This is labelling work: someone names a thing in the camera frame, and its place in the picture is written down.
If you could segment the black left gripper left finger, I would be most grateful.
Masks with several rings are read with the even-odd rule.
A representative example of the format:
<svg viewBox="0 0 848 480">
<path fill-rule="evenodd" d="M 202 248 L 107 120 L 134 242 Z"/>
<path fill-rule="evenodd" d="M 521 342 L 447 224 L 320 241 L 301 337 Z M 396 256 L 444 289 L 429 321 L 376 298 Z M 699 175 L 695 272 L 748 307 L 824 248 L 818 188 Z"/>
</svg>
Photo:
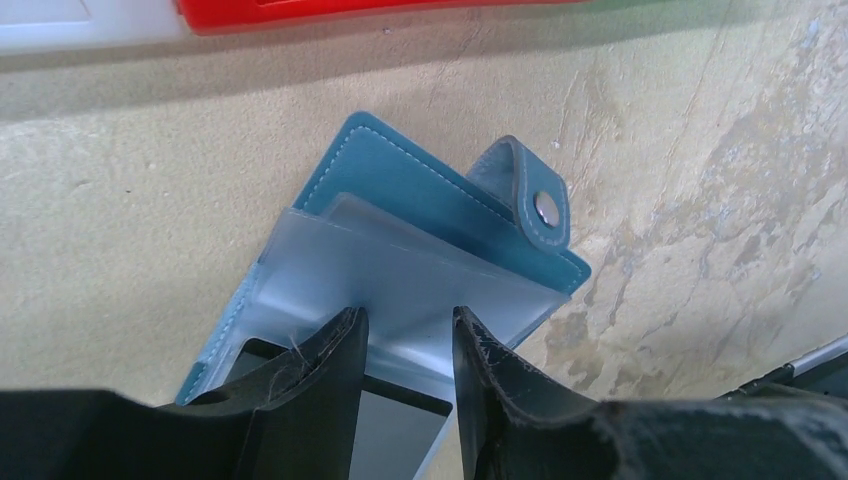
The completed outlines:
<svg viewBox="0 0 848 480">
<path fill-rule="evenodd" d="M 107 390 L 1 395 L 5 479 L 345 479 L 368 316 L 346 308 L 298 347 L 185 406 Z"/>
</svg>

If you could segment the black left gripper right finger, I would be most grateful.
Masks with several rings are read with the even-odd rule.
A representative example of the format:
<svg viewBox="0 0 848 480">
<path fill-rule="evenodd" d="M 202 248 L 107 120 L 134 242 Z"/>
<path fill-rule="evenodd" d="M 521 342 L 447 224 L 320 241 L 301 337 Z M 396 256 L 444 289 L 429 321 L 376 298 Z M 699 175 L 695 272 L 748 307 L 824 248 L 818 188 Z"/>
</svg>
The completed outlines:
<svg viewBox="0 0 848 480">
<path fill-rule="evenodd" d="M 468 479 L 843 479 L 847 342 L 708 400 L 595 401 L 453 312 Z"/>
</svg>

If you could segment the blue card holder wallet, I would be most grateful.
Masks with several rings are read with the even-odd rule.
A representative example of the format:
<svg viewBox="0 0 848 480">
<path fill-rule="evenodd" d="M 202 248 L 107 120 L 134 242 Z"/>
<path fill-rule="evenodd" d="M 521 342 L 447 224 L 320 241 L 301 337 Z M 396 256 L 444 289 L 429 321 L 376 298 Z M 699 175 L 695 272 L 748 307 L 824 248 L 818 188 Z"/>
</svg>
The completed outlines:
<svg viewBox="0 0 848 480">
<path fill-rule="evenodd" d="M 445 335 L 469 307 L 520 345 L 590 278 L 569 247 L 562 177 L 512 136 L 466 174 L 367 112 L 352 114 L 279 216 L 176 400 L 208 392 L 207 358 L 239 338 L 315 332 L 362 307 L 369 338 Z"/>
</svg>

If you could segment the red plastic bin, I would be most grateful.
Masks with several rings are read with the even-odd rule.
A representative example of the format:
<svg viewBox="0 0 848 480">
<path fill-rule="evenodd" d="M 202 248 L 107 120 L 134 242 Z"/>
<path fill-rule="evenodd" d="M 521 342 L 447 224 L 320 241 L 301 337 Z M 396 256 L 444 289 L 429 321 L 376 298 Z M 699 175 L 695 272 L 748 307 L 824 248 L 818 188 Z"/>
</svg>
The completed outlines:
<svg viewBox="0 0 848 480">
<path fill-rule="evenodd" d="M 267 30 L 336 17 L 549 3 L 548 0 L 179 0 L 176 7 L 192 33 L 210 36 Z"/>
</svg>

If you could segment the white plastic bin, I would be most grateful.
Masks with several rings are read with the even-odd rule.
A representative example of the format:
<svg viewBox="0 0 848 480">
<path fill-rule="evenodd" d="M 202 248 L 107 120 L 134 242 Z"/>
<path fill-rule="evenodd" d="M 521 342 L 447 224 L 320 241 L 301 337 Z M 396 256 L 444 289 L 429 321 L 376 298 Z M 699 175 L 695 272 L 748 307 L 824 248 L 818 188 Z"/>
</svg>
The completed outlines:
<svg viewBox="0 0 848 480">
<path fill-rule="evenodd" d="M 188 35 L 170 0 L 2 0 L 1 54 L 170 42 Z"/>
</svg>

